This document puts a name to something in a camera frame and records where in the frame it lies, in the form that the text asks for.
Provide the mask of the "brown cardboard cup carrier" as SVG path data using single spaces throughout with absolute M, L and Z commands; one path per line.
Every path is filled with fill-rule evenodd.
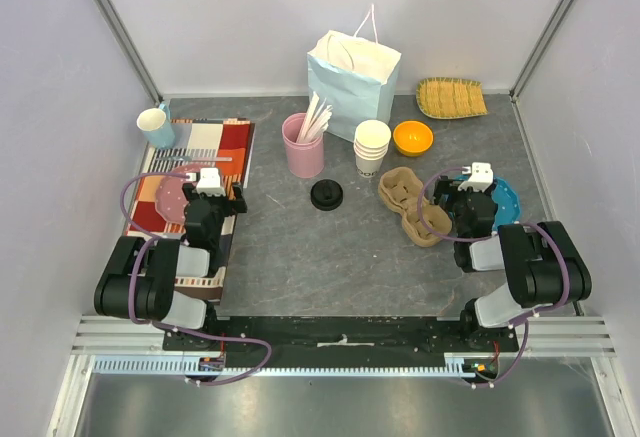
M 396 167 L 384 173 L 378 194 L 388 209 L 397 214 L 415 212 L 423 182 L 409 167 Z

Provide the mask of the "black coffee cup lid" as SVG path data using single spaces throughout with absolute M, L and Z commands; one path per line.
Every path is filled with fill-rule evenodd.
M 312 205 L 321 211 L 333 211 L 343 202 L 344 192 L 341 185 L 331 179 L 322 179 L 314 183 L 310 190 Z

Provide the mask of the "light blue paper bag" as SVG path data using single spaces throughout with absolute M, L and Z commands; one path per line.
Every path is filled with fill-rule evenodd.
M 358 31 L 329 30 L 307 52 L 309 94 L 332 107 L 328 132 L 353 141 L 366 120 L 387 124 L 402 54 Z

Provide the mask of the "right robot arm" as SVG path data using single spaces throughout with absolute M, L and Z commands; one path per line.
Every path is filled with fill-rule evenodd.
M 440 176 L 433 202 L 453 218 L 456 265 L 466 273 L 503 270 L 506 282 L 460 313 L 458 338 L 483 349 L 504 329 L 525 318 L 589 297 L 589 270 L 559 221 L 530 227 L 519 222 L 520 202 L 509 184 L 467 182 L 466 175 Z

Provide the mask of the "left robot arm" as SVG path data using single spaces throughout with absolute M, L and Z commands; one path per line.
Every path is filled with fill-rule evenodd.
M 232 192 L 231 198 L 209 196 L 187 183 L 181 238 L 119 238 L 94 292 L 95 311 L 138 324 L 183 327 L 196 349 L 215 346 L 220 328 L 208 319 L 212 305 L 176 291 L 175 281 L 213 277 L 226 265 L 230 241 L 223 234 L 225 220 L 247 211 L 242 184 L 234 182 Z

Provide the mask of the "blue dotted plate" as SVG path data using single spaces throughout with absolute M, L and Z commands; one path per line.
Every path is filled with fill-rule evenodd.
M 465 180 L 463 175 L 456 176 L 454 179 Z M 495 177 L 496 188 L 493 191 L 492 198 L 496 203 L 496 215 L 493 231 L 496 231 L 501 225 L 513 224 L 520 220 L 521 209 L 520 201 L 517 193 L 503 179 Z

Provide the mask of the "pink dotted plate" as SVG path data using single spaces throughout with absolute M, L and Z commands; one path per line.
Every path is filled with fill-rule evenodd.
M 158 214 L 169 224 L 183 225 L 184 210 L 188 200 L 182 191 L 185 179 L 164 176 L 155 193 L 155 208 Z

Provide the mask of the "colourful patchwork placemat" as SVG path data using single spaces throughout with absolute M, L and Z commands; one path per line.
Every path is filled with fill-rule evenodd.
M 162 172 L 195 172 L 204 167 L 204 162 L 158 161 L 165 156 L 232 157 L 232 162 L 210 162 L 223 177 L 228 194 L 232 194 L 232 183 L 243 184 L 246 180 L 249 154 L 252 146 L 254 124 L 243 119 L 223 121 L 175 120 L 172 127 L 176 135 L 175 146 L 169 149 L 148 147 L 143 159 L 142 171 L 151 172 L 151 177 L 140 180 L 135 193 L 126 199 L 130 217 L 142 228 L 166 238 L 178 239 L 185 230 L 183 225 L 167 223 L 156 211 L 155 193 L 163 178 Z

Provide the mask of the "orange plastic bowl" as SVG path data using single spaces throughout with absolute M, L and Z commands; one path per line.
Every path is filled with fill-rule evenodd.
M 407 157 L 418 157 L 428 151 L 434 143 L 434 134 L 426 124 L 407 120 L 399 123 L 392 137 L 396 149 Z

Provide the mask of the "light blue mug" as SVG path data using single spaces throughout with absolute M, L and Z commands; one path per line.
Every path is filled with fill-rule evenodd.
M 170 117 L 169 106 L 161 103 L 155 108 L 141 112 L 136 119 L 136 125 L 151 146 L 156 149 L 168 149 L 176 140 Z

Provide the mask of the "pink cylindrical cup holder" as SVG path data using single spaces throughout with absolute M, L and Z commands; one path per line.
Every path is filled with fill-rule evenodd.
M 290 115 L 283 122 L 281 131 L 290 172 L 296 177 L 308 179 L 324 169 L 324 146 L 322 136 L 311 143 L 296 142 L 304 118 L 304 113 Z

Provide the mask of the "woven bamboo tray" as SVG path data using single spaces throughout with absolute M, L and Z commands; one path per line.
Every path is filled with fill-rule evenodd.
M 425 116 L 436 120 L 457 120 L 488 114 L 482 84 L 469 79 L 425 78 L 416 88 L 416 101 Z

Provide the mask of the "stack of white paper cups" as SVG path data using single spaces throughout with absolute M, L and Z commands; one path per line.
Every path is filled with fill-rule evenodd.
M 391 136 L 389 126 L 379 120 L 366 120 L 356 127 L 353 148 L 360 176 L 372 178 L 378 173 Z

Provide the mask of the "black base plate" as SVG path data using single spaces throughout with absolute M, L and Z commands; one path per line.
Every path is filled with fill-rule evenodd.
M 265 367 L 437 366 L 446 353 L 516 352 L 515 332 L 435 317 L 267 317 L 208 319 L 209 335 L 260 339 Z

